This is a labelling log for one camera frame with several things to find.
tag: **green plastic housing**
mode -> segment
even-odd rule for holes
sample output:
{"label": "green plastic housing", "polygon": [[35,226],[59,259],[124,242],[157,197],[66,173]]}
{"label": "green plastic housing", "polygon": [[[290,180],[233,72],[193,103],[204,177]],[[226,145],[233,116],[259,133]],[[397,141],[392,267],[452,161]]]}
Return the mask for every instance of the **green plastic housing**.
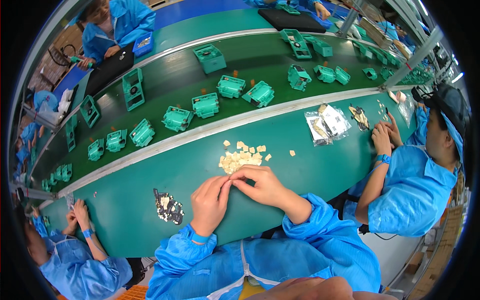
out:
{"label": "green plastic housing", "polygon": [[311,59],[312,55],[305,40],[296,29],[283,29],[280,31],[283,40],[290,44],[293,54],[298,59]]}
{"label": "green plastic housing", "polygon": [[77,123],[78,123],[77,115],[73,115],[65,123],[65,133],[67,134],[68,152],[72,151],[76,147],[74,130],[75,128],[77,128]]}
{"label": "green plastic housing", "polygon": [[50,180],[48,179],[43,179],[42,180],[42,190],[49,192],[52,190],[52,185],[50,183]]}
{"label": "green plastic housing", "polygon": [[333,69],[316,66],[313,71],[315,75],[317,75],[317,78],[323,82],[330,84],[335,81],[335,71],[333,71]]}
{"label": "green plastic housing", "polygon": [[135,146],[145,147],[153,139],[154,134],[155,131],[153,130],[152,124],[147,121],[147,119],[143,119],[137,127],[130,132],[130,138]]}
{"label": "green plastic housing", "polygon": [[258,108],[267,106],[274,97],[274,91],[271,86],[264,81],[260,81],[242,96],[243,99],[252,103]]}
{"label": "green plastic housing", "polygon": [[210,93],[203,96],[192,98],[193,113],[202,119],[212,117],[218,113],[218,96],[216,93]]}
{"label": "green plastic housing", "polygon": [[299,11],[297,11],[293,7],[291,7],[289,5],[286,5],[286,4],[277,4],[275,8],[278,9],[278,10],[284,10],[284,11],[288,12],[289,14],[293,14],[293,15],[299,15],[300,14]]}
{"label": "green plastic housing", "polygon": [[330,46],[328,43],[312,35],[302,34],[301,36],[305,41],[307,41],[307,43],[311,43],[313,45],[313,50],[315,50],[315,52],[318,54],[322,55],[323,57],[333,56],[332,46]]}
{"label": "green plastic housing", "polygon": [[107,150],[110,152],[118,152],[127,143],[127,130],[120,129],[107,134]]}
{"label": "green plastic housing", "polygon": [[133,69],[121,79],[123,95],[127,111],[131,111],[145,103],[142,81],[144,80],[142,69]]}
{"label": "green plastic housing", "polygon": [[223,75],[216,87],[223,97],[238,98],[245,88],[245,80]]}
{"label": "green plastic housing", "polygon": [[175,132],[185,131],[193,118],[193,112],[181,108],[169,106],[163,116],[162,123],[170,130]]}
{"label": "green plastic housing", "polygon": [[61,168],[61,179],[63,182],[70,181],[72,177],[72,164],[63,165]]}
{"label": "green plastic housing", "polygon": [[97,161],[103,155],[105,140],[98,139],[88,146],[88,159],[91,161]]}
{"label": "green plastic housing", "polygon": [[100,118],[100,112],[96,108],[95,101],[90,95],[87,95],[80,104],[80,112],[82,113],[88,128],[92,128],[96,120]]}
{"label": "green plastic housing", "polygon": [[193,49],[195,56],[198,58],[205,74],[223,69],[227,67],[222,52],[214,45],[207,44]]}
{"label": "green plastic housing", "polygon": [[301,66],[290,65],[288,69],[288,82],[290,82],[291,88],[305,92],[305,86],[307,83],[312,82],[312,79]]}
{"label": "green plastic housing", "polygon": [[337,66],[335,68],[335,79],[337,79],[337,81],[341,84],[346,85],[350,81],[350,74]]}
{"label": "green plastic housing", "polygon": [[367,46],[365,46],[362,43],[359,43],[357,41],[352,41],[354,45],[356,45],[360,49],[360,53],[368,57],[369,59],[373,58],[373,53],[368,49]]}
{"label": "green plastic housing", "polygon": [[380,62],[382,62],[382,64],[384,64],[384,65],[388,64],[388,59],[379,50],[377,50],[373,47],[370,47],[370,46],[368,47],[368,49],[375,54],[377,59]]}
{"label": "green plastic housing", "polygon": [[375,80],[375,79],[377,79],[377,77],[378,77],[378,76],[377,76],[377,72],[375,72],[375,70],[372,69],[372,68],[365,68],[365,69],[363,69],[362,71],[365,73],[365,75],[366,75],[369,79]]}

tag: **person's arm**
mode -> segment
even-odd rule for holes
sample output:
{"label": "person's arm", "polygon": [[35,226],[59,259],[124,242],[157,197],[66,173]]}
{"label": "person's arm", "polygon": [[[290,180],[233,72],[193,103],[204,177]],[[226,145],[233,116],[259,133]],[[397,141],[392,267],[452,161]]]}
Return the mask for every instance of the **person's arm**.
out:
{"label": "person's arm", "polygon": [[145,4],[138,0],[126,0],[127,9],[131,14],[131,18],[135,20],[136,26],[131,32],[125,35],[120,41],[120,48],[125,47],[134,42],[140,36],[153,31],[155,24],[155,12],[149,9]]}
{"label": "person's arm", "polygon": [[[91,229],[90,228],[90,220],[88,218],[88,211],[87,206],[83,200],[78,199],[73,207],[73,211],[78,221],[78,225],[80,225],[80,229],[82,232]],[[108,258],[105,249],[103,249],[102,245],[98,241],[95,233],[92,233],[89,238],[85,239],[90,251],[92,252],[92,256],[95,260],[104,261]]]}
{"label": "person's arm", "polygon": [[[387,126],[383,123],[378,123],[372,131],[372,140],[377,150],[377,155],[392,155],[392,148],[390,145],[390,137],[388,136]],[[363,223],[368,224],[368,205],[372,203],[382,193],[384,187],[385,176],[387,175],[389,164],[377,161],[374,165],[374,170],[363,189],[355,210],[355,218]]]}
{"label": "person's arm", "polygon": [[[225,215],[231,181],[228,176],[207,179],[191,196],[193,220],[170,239],[160,242],[146,299],[158,299],[183,274],[212,254],[216,246],[213,231]],[[192,240],[193,234],[206,242]]]}

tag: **workbench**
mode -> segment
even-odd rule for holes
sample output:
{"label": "workbench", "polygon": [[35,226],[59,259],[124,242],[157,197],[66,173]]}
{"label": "workbench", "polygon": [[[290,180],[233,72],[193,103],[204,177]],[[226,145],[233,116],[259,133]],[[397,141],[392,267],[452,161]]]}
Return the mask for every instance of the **workbench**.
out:
{"label": "workbench", "polygon": [[[228,35],[231,32],[237,34],[208,40],[211,36]],[[128,129],[130,132],[146,118],[156,132],[149,145],[161,145],[176,137],[188,139],[194,132],[198,135],[203,128],[217,123],[225,129],[179,143],[178,146],[146,156],[145,159],[137,159],[134,164],[91,180],[73,192],[76,199],[86,200],[98,237],[109,255],[152,256],[160,239],[175,234],[188,224],[192,219],[190,194],[207,178],[224,174],[218,167],[220,156],[225,152],[222,144],[224,140],[232,143],[229,148],[231,152],[236,151],[233,145],[237,141],[250,146],[266,145],[265,155],[270,153],[272,159],[264,161],[262,165],[270,166],[285,186],[296,193],[313,192],[325,200],[335,197],[368,174],[374,157],[371,132],[360,132],[355,120],[350,119],[350,103],[365,109],[371,128],[380,119],[376,100],[385,103],[397,119],[403,140],[416,127],[413,121],[410,128],[407,128],[395,108],[396,104],[386,93],[362,97],[355,97],[356,94],[352,93],[349,97],[351,99],[342,97],[342,92],[358,90],[361,95],[363,89],[374,90],[374,87],[379,86],[383,82],[381,76],[372,81],[363,74],[362,69],[371,67],[380,73],[382,64],[376,59],[361,56],[348,39],[329,35],[317,37],[332,46],[334,55],[324,58],[311,49],[311,60],[297,60],[290,46],[255,9],[199,16],[154,32],[154,50],[137,59],[134,66],[142,68],[146,103],[127,112],[121,80],[95,95],[102,117],[89,129],[79,115],[80,112],[74,112],[80,120],[75,130],[76,148],[68,153],[65,129],[62,128],[37,161],[32,172],[33,187],[41,189],[41,180],[65,163],[72,163],[72,178],[68,183],[59,182],[52,188],[53,192],[66,190],[68,185],[87,178],[98,169],[111,166],[125,156],[134,155],[139,148],[135,147],[130,138],[121,151],[105,151],[96,162],[88,160],[87,148],[92,141],[105,138],[114,129]],[[207,43],[213,43],[223,53],[227,68],[205,75],[192,48]],[[183,48],[155,57],[175,47]],[[313,68],[324,65],[325,62],[333,69],[337,65],[346,68],[351,75],[350,82],[347,85],[336,81],[331,84],[320,82],[315,77]],[[290,88],[287,71],[291,64],[304,67],[312,77],[305,92]],[[192,109],[191,99],[201,95],[201,89],[205,88],[207,93],[217,92],[216,83],[221,75],[232,75],[234,70],[238,70],[238,77],[247,82],[247,90],[251,79],[256,83],[263,80],[273,87],[275,98],[268,107],[258,109],[241,98],[219,96],[220,112],[215,116],[207,119],[194,118],[183,133],[164,127],[161,119],[168,106],[180,105],[184,109]],[[83,82],[79,83],[80,91],[84,91],[87,80],[88,78],[82,79]],[[301,99],[318,95],[335,95],[331,97],[333,100],[328,101],[345,99],[331,105],[343,110],[352,128],[348,131],[347,138],[334,141],[333,145],[314,147],[303,115],[305,111],[316,110],[320,103],[326,101],[321,97],[309,108],[292,108],[272,117],[246,121],[234,128],[225,124],[235,116],[262,114],[263,111],[275,109],[275,105],[285,106],[291,103],[293,107]],[[77,95],[73,107],[79,104],[82,96],[81,93]],[[294,150],[297,155],[291,157],[289,150]],[[183,203],[185,216],[180,226],[165,223],[158,218],[153,188],[159,192],[169,192],[176,201]],[[42,209],[42,214],[49,216],[52,228],[66,226],[66,213],[64,197]],[[273,228],[281,223],[282,217],[282,211],[258,204],[232,188],[224,221],[216,230],[218,244]]]}

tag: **black mat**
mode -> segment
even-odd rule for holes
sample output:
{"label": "black mat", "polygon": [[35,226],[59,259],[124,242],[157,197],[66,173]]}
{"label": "black mat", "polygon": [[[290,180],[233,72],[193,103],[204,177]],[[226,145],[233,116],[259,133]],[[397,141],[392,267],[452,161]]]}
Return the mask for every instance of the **black mat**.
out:
{"label": "black mat", "polygon": [[127,72],[133,66],[132,49],[133,43],[128,44],[125,48],[120,49],[120,51],[115,53],[114,56],[104,60],[98,66],[99,69],[93,70],[88,78],[87,87],[85,88],[85,96],[95,96],[118,76]]}
{"label": "black mat", "polygon": [[292,15],[284,10],[259,9],[258,14],[264,17],[276,30],[297,29],[304,32],[325,33],[326,29],[315,21],[307,12]]}

